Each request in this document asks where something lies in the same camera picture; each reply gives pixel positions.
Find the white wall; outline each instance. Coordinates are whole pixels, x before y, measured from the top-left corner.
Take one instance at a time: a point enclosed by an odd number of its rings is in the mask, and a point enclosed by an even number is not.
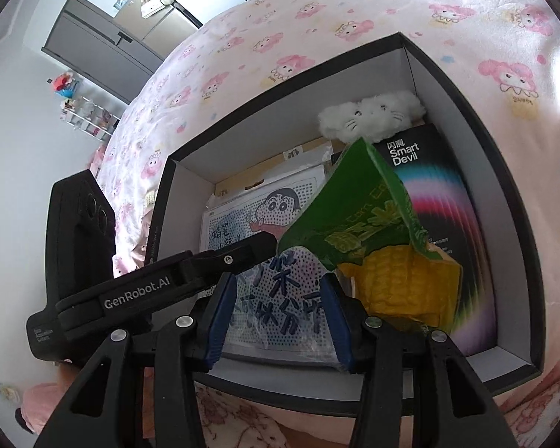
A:
[[[82,170],[99,146],[93,137],[58,119],[60,100],[46,83],[61,67],[22,46],[39,0],[21,0],[2,15],[0,28],[0,382],[20,392],[55,379],[37,360],[25,335],[27,317],[45,306],[46,215],[53,183]],[[5,20],[16,17],[13,25]],[[19,448],[34,435],[14,419],[15,406],[0,398],[0,427]]]

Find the wardrobe door handle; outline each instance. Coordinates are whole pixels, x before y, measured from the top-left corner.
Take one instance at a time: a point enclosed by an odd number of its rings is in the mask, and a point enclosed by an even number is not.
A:
[[[120,38],[123,38],[124,40],[126,40],[129,43],[131,43],[133,41],[132,38],[130,38],[128,35],[124,35],[122,32],[118,32],[118,36]]]

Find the pink bedsheet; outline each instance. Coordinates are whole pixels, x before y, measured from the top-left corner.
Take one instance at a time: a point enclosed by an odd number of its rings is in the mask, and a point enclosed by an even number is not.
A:
[[[148,81],[106,150],[98,181],[116,212],[116,274],[143,263],[170,153],[266,89],[397,31],[467,97],[527,208],[545,286],[545,372],[497,400],[521,446],[538,446],[560,415],[560,23],[544,0],[250,0],[212,19]]]

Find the white plush toy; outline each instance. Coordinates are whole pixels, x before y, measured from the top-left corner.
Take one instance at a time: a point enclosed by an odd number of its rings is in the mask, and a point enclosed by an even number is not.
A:
[[[410,91],[397,91],[343,103],[324,109],[318,116],[321,134],[328,139],[353,143],[360,137],[372,143],[393,136],[420,119],[425,108]]]

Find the rainbow gradient packaging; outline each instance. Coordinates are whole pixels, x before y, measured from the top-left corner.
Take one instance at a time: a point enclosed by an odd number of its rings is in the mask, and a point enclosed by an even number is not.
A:
[[[375,144],[411,197],[429,240],[463,267],[452,339],[465,355],[496,346],[496,310],[481,228],[456,159],[434,125]]]

